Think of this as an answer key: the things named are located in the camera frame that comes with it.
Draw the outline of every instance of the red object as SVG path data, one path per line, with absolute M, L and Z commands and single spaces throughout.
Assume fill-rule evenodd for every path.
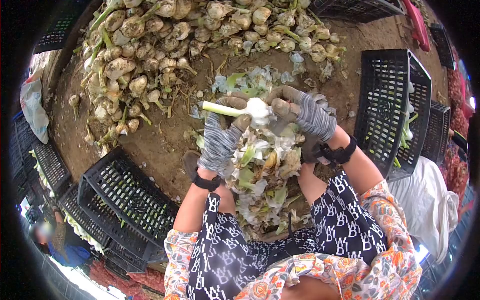
M 418 8 L 416 8 L 410 0 L 403 0 L 405 7 L 407 8 L 408 16 L 412 19 L 415 30 L 412 33 L 412 37 L 419 42 L 420 48 L 425 51 L 430 51 L 430 42 L 428 41 L 427 27 L 423 22 L 423 17 Z

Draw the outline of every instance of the forearm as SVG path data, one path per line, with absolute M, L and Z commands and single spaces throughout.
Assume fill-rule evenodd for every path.
M 57 223 L 63 223 L 63 216 L 59 212 L 55 212 L 55 220 Z
M 216 173 L 199 168 L 198 175 L 203 179 L 212 180 Z M 192 183 L 177 213 L 173 228 L 185 233 L 199 232 L 202 229 L 205 200 L 208 194 L 208 190 Z
M 346 148 L 350 143 L 349 135 L 340 127 L 336 126 L 333 137 L 327 141 L 328 146 L 332 150 L 338 148 Z M 348 175 L 348 179 L 353 189 L 363 194 L 384 178 L 375 164 L 360 150 L 355 149 L 350 161 L 343 164 L 343 169 Z

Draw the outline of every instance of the hand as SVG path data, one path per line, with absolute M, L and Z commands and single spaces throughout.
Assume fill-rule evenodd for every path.
M 248 97 L 241 93 L 233 93 L 231 96 L 222 97 L 217 104 L 243 109 L 247 106 Z M 216 113 L 210 112 L 205 122 L 205 149 L 197 161 L 199 169 L 214 172 L 222 171 L 232 157 L 241 135 L 250 125 L 252 117 L 248 114 L 239 115 L 227 129 L 224 126 L 225 119 Z
M 274 89 L 266 102 L 276 115 L 296 122 L 302 130 L 318 136 L 320 142 L 330 140 L 335 132 L 336 118 L 329 116 L 308 94 L 291 86 Z

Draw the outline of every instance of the black and white patterned fabric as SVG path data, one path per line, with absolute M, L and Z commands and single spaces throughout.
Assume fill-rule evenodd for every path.
M 187 295 L 192 300 L 233 299 L 267 267 L 304 253 L 360 258 L 367 264 L 386 250 L 386 235 L 363 209 L 344 172 L 328 182 L 326 192 L 310 208 L 315 227 L 291 232 L 272 243 L 247 243 L 237 218 L 219 213 L 220 197 L 210 193 L 202 231 L 190 260 Z

